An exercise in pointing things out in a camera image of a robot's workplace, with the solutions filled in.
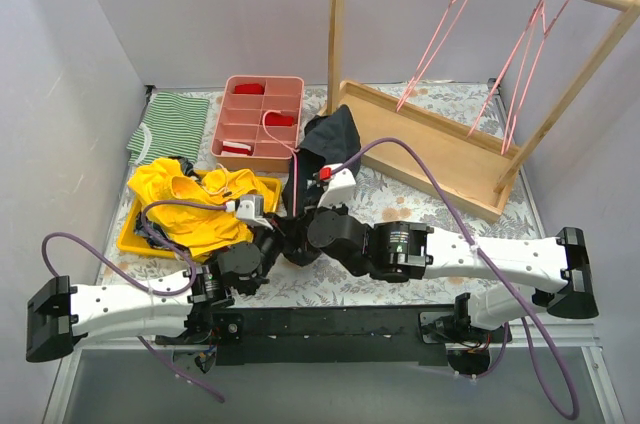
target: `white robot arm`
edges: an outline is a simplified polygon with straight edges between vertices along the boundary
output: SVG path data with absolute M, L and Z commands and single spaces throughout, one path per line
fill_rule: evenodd
M 333 176 L 306 228 L 306 243 L 338 260 L 354 276 L 406 282 L 409 279 L 495 275 L 460 234 L 420 223 L 391 222 L 371 227 L 347 213 L 344 204 L 355 180 L 347 170 Z M 128 284 L 72 286 L 67 276 L 51 279 L 28 303 L 27 360 L 58 359 L 75 346 L 140 335 L 197 336 L 215 311 L 231 306 L 230 288 L 252 293 L 286 245 L 274 226 L 277 216 L 261 215 L 259 196 L 238 203 L 236 216 L 254 229 L 252 243 L 214 255 L 198 268 L 191 288 L 171 297 Z M 538 312 L 565 318 L 597 315 L 582 232 L 565 228 L 554 238 L 477 238 L 477 245 L 517 285 Z M 181 289 L 189 271 L 149 280 L 157 291 Z M 491 331 L 523 317 L 524 310 L 502 284 L 456 299 L 464 326 Z

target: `white wall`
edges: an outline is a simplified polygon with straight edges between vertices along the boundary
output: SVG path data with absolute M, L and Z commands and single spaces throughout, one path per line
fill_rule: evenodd
M 96 0 L 1 0 L 0 93 L 0 421 L 32 424 L 58 367 L 25 361 L 26 303 L 50 278 L 40 241 L 102 247 L 143 87 Z M 95 259 L 51 247 L 61 274 L 95 279 Z
M 562 0 L 553 0 L 557 6 Z M 616 12 L 572 2 L 551 34 L 517 136 L 542 121 Z M 526 163 L 548 233 L 584 229 L 600 308 L 604 357 L 627 422 L 640 422 L 640 23 L 621 41 Z M 510 94 L 513 73 L 505 82 Z
M 233 74 L 326 82 L 328 0 L 99 1 L 147 84 L 219 86 Z M 484 82 L 495 75 L 534 1 L 471 0 L 429 76 Z M 447 2 L 347 0 L 345 76 L 409 79 Z

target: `yellow towel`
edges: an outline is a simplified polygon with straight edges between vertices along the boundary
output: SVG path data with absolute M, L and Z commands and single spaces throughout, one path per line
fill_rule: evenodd
M 225 188 L 225 184 L 230 195 L 226 191 L 218 192 Z M 136 193 L 143 208 L 164 199 L 221 205 L 244 194 L 261 194 L 264 196 L 264 208 L 271 209 L 275 199 L 275 193 L 249 169 L 208 172 L 200 186 L 182 174 L 177 160 L 167 158 L 140 166 L 129 180 L 129 187 Z M 246 224 L 225 211 L 167 204 L 151 209 L 147 216 L 160 224 L 171 240 L 188 247 L 194 257 L 253 238 Z

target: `green striped cloth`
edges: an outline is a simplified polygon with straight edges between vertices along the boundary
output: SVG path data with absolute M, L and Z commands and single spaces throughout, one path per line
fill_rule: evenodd
M 208 110 L 207 99 L 159 92 L 127 144 L 129 164 L 149 164 L 169 156 L 186 157 L 195 163 Z

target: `floral tablecloth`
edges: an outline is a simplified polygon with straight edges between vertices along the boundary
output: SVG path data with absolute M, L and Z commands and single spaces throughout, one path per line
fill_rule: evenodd
M 396 97 L 399 97 L 404 90 L 404 86 L 401 85 L 373 87 Z M 209 149 L 223 91 L 185 92 L 184 94 L 206 98 L 210 102 L 196 168 L 213 169 L 216 161 Z M 476 118 L 487 94 L 488 89 L 485 84 L 421 83 L 412 92 L 409 102 L 470 125 Z M 305 88 L 301 131 L 305 123 L 325 104 L 326 96 L 327 91 L 324 86 Z M 494 104 L 488 106 L 479 128 L 497 137 L 503 136 L 498 110 Z M 286 180 L 286 176 L 279 177 L 283 181 Z M 131 276 L 141 280 L 161 277 L 184 269 L 183 262 L 121 253 L 117 249 L 116 240 L 132 201 L 133 193 L 129 189 L 124 189 L 109 235 L 107 258 Z M 362 167 L 358 174 L 356 193 L 349 207 L 353 216 L 369 224 L 402 219 L 457 231 L 453 218 L 440 200 L 367 167 Z M 463 214 L 463 217 L 474 235 L 517 239 L 540 237 L 521 179 L 516 181 L 504 214 L 497 223 L 489 225 L 469 214 Z M 366 277 L 355 278 L 338 262 L 326 256 L 322 256 L 305 268 L 298 268 L 280 257 L 269 273 L 269 279 L 271 282 L 263 285 L 255 296 L 236 295 L 236 306 L 300 307 L 451 303 L 458 294 L 493 284 L 493 281 L 458 277 L 388 284 Z M 108 268 L 101 270 L 99 280 L 103 284 L 123 282 Z

